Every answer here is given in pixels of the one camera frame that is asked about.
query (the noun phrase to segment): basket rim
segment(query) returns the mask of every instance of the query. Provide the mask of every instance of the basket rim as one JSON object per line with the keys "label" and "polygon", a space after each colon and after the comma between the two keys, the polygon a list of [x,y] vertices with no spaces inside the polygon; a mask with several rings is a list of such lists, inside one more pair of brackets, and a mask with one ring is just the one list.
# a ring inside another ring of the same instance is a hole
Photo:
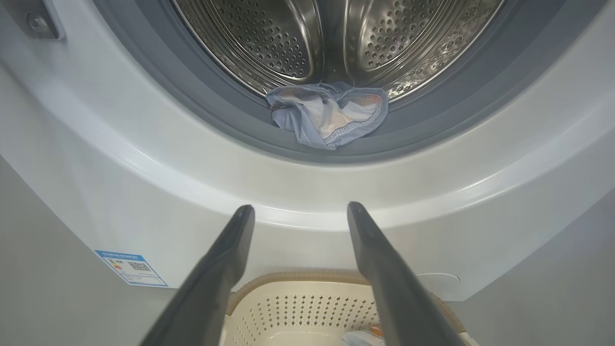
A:
{"label": "basket rim", "polygon": [[[365,279],[359,272],[349,270],[319,270],[308,272],[277,272],[261,275],[247,284],[243,285],[237,292],[232,293],[229,298],[226,314],[232,316],[233,312],[248,294],[255,289],[270,283],[287,282],[287,281],[312,281],[326,283],[344,283],[344,284],[359,284],[371,286],[370,282]],[[451,324],[457,333],[466,332],[466,328],[461,323],[455,312],[438,296],[429,293],[438,309],[444,314],[446,320]]]}

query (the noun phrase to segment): gray rubber seal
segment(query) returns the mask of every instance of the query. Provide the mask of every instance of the gray rubber seal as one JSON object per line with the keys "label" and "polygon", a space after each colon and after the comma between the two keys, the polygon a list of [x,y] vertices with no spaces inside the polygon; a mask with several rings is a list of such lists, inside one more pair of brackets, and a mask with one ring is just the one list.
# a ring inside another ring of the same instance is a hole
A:
{"label": "gray rubber seal", "polygon": [[203,51],[168,0],[94,0],[108,25],[171,95],[224,134],[274,155],[365,163],[407,155],[482,121],[536,80],[606,0],[507,0],[460,59],[424,89],[390,104],[369,136],[325,151],[271,125],[266,102]]}

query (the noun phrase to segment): blue fabric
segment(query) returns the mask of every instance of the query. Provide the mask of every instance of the blue fabric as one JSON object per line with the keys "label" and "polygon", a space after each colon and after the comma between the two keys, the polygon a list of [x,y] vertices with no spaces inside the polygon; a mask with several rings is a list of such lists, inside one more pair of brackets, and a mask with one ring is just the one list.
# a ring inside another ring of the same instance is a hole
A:
{"label": "blue fabric", "polygon": [[343,82],[279,87],[266,98],[276,125],[294,132],[299,143],[326,150],[369,134],[389,111],[384,90]]}

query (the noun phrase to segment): blue sticker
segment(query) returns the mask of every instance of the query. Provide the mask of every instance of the blue sticker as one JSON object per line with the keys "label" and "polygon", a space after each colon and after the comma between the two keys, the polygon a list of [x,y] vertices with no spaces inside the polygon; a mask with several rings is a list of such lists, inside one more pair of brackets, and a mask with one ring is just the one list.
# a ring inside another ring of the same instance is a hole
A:
{"label": "blue sticker", "polygon": [[141,255],[95,250],[127,283],[139,286],[168,287]]}

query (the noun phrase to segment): white perforated basket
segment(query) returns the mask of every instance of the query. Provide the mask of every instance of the white perforated basket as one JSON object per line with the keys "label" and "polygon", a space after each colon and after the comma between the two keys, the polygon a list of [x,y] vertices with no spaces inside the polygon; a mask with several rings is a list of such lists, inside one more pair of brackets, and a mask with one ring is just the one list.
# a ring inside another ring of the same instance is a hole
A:
{"label": "white perforated basket", "polygon": [[[454,313],[434,298],[464,332]],[[224,346],[338,346],[345,332],[379,323],[371,286],[358,273],[261,276],[234,294],[227,314]]]}

